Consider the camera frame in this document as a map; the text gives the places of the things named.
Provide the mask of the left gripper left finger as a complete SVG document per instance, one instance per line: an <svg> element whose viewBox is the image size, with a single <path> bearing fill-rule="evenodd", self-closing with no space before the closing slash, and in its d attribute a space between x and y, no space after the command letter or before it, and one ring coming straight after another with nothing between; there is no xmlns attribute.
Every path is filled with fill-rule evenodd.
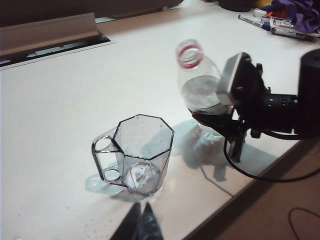
<svg viewBox="0 0 320 240"><path fill-rule="evenodd" d="M113 233L111 240L138 240L138 226L141 218L141 204L136 202L132 205L116 231Z"/></svg>

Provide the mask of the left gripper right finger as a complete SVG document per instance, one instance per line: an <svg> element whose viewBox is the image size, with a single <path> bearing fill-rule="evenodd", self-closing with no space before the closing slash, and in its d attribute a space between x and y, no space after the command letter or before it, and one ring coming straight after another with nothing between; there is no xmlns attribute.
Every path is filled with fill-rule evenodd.
<svg viewBox="0 0 320 240"><path fill-rule="evenodd" d="M138 217L137 240L162 240L163 235L157 218L149 202L145 204L143 213Z"/></svg>

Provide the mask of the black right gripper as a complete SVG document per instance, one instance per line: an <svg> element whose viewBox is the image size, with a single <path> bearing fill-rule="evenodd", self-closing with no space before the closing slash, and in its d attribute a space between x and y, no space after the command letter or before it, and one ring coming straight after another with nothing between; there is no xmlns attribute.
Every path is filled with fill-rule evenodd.
<svg viewBox="0 0 320 240"><path fill-rule="evenodd" d="M240 60L233 80L235 108L251 135L258 138L262 132L290 134L296 126L295 117L298 97L294 94L271 93L262 79L262 65L253 65L250 59ZM222 114L204 114L191 111L192 117L201 125L215 130L223 137L230 137L230 158L233 163L241 161L247 128L232 119L235 109Z"/></svg>

